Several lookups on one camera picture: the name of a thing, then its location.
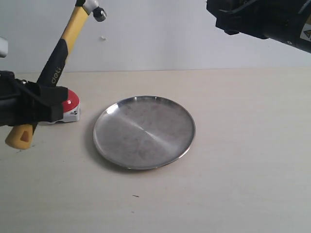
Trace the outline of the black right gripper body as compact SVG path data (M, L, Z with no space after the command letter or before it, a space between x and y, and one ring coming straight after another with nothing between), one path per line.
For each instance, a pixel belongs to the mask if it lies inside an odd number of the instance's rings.
M208 0L207 11L228 35L243 33L311 51L309 0Z

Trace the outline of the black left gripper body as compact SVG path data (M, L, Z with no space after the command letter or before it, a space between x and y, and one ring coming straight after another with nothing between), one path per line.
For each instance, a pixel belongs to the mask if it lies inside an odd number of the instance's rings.
M0 72L0 125L30 124L31 98L26 80L16 79L11 71Z

